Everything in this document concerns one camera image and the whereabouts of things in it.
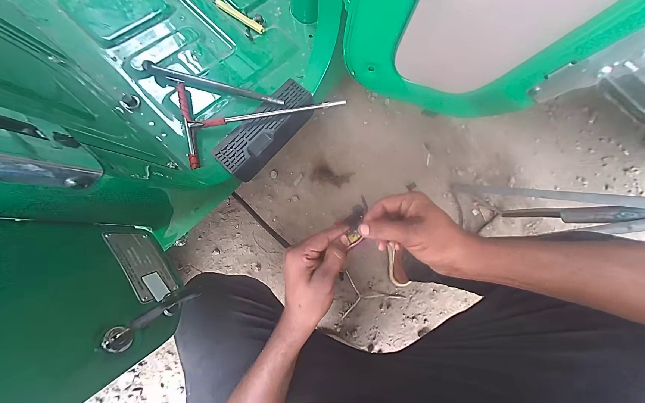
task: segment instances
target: white panel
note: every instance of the white panel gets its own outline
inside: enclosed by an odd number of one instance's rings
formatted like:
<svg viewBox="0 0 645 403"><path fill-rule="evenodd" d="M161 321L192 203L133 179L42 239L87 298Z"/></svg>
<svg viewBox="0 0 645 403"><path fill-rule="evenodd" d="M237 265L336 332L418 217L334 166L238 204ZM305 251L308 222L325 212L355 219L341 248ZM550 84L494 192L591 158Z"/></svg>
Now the white panel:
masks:
<svg viewBox="0 0 645 403"><path fill-rule="evenodd" d="M156 272L144 275L141 279L146 284L146 287L148 287L150 293L153 294L153 297L156 298L156 301L161 301L171 292L166 286L166 283L163 282L161 275Z"/></svg>
<svg viewBox="0 0 645 403"><path fill-rule="evenodd" d="M476 90L616 2L419 0L397 49L397 71L446 93Z"/></svg>

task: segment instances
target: black pants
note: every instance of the black pants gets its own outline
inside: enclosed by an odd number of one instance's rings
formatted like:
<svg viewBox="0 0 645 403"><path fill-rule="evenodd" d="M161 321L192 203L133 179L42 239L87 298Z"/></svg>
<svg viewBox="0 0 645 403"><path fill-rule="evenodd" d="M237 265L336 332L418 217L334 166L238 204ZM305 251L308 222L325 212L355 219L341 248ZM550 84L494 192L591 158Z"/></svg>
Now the black pants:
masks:
<svg viewBox="0 0 645 403"><path fill-rule="evenodd" d="M314 332L290 402L645 402L645 325L485 282L437 274L409 254L413 281L484 296L395 353ZM272 333L282 305L254 278L203 273L175 342L189 403L225 402Z"/></svg>

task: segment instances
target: right hand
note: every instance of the right hand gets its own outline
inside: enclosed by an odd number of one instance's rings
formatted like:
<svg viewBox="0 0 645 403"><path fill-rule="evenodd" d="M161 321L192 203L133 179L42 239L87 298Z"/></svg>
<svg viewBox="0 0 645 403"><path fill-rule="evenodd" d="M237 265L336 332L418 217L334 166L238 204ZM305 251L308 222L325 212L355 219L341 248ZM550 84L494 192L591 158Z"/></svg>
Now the right hand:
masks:
<svg viewBox="0 0 645 403"><path fill-rule="evenodd" d="M452 217L424 193L396 194L379 200L370 208L359 233L380 243L407 249L433 270L467 277L464 261L476 250L479 238L465 232Z"/></svg>

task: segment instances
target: yellow tool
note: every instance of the yellow tool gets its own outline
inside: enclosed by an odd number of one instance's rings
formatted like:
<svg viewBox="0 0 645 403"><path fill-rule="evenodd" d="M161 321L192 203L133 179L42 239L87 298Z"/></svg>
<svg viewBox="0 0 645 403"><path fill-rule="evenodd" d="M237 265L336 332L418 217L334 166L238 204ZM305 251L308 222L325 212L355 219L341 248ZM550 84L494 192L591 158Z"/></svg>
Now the yellow tool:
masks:
<svg viewBox="0 0 645 403"><path fill-rule="evenodd" d="M243 24L246 24L250 29L253 31L262 34L265 32L265 27L261 24L258 24L257 22L253 21L252 19L248 18L245 16L245 14L239 12L238 10L234 9L231 5L226 3L223 0L216 0L216 5L218 6L219 9L223 10L224 12L230 14L233 18L237 19L238 21L242 22Z"/></svg>

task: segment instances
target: left hand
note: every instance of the left hand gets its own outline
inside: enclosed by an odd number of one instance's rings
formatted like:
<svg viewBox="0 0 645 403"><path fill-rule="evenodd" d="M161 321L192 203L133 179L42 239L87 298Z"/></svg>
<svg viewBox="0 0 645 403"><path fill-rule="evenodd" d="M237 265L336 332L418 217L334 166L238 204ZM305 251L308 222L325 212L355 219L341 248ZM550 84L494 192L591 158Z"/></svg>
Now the left hand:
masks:
<svg viewBox="0 0 645 403"><path fill-rule="evenodd" d="M333 227L312 235L285 252L285 309L283 319L297 331L315 330L333 304L335 279L347 248L341 237L347 227Z"/></svg>

